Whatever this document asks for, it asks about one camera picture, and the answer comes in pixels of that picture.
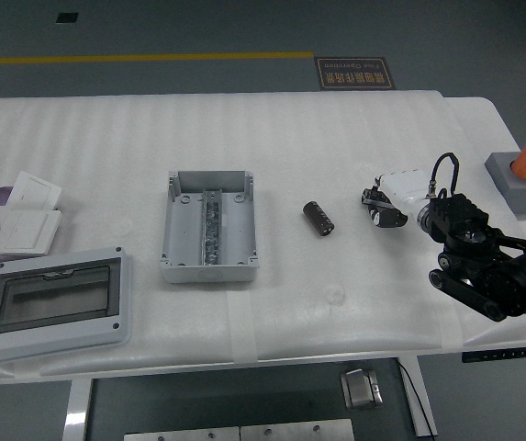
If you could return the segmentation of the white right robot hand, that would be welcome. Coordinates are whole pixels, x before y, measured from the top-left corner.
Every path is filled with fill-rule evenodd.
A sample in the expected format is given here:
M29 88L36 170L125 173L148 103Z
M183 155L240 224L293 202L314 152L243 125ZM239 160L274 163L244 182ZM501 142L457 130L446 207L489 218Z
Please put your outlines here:
M363 191L361 201L379 228L400 228L414 221L423 231L430 232L429 183L421 170L381 175Z

